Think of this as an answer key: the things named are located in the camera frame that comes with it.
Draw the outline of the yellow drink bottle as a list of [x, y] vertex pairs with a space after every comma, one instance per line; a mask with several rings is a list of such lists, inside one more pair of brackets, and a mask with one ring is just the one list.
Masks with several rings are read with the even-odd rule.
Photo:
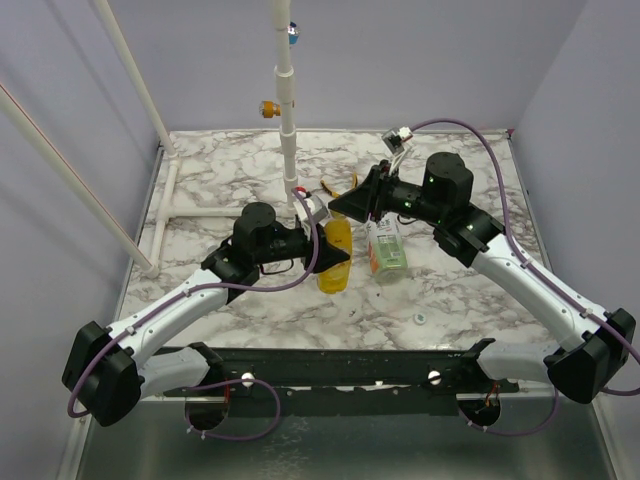
[[346, 289], [351, 269], [353, 249], [352, 229], [346, 216], [331, 211], [331, 218], [324, 227], [329, 249], [330, 267], [317, 275], [317, 286], [326, 294], [336, 294]]

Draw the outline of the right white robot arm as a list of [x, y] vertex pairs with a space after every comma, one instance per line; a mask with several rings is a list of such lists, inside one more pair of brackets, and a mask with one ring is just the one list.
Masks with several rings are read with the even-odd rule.
[[590, 403], [626, 363], [635, 319], [622, 308], [607, 311], [560, 281], [505, 225], [471, 203], [472, 186], [473, 174], [457, 154], [431, 155], [421, 185], [402, 181], [383, 160], [329, 207], [360, 223], [396, 213], [429, 224], [441, 250], [503, 288], [552, 334], [550, 345], [485, 347], [460, 367], [467, 389], [521, 379], [550, 383], [570, 400]]

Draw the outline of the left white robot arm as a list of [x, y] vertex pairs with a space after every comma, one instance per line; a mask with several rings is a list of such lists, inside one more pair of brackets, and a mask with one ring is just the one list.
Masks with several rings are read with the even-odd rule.
[[213, 351], [201, 344], [168, 354], [161, 348], [242, 293], [260, 291], [257, 282], [266, 264], [299, 260], [304, 273], [311, 275], [350, 258], [329, 244], [321, 224], [329, 212], [319, 197], [300, 200], [296, 211], [296, 225], [288, 228], [271, 205], [247, 204], [231, 235], [169, 294], [106, 327], [95, 322], [83, 326], [62, 375], [70, 392], [68, 415], [90, 415], [100, 425], [111, 426], [146, 397], [179, 388], [214, 393], [222, 372]]

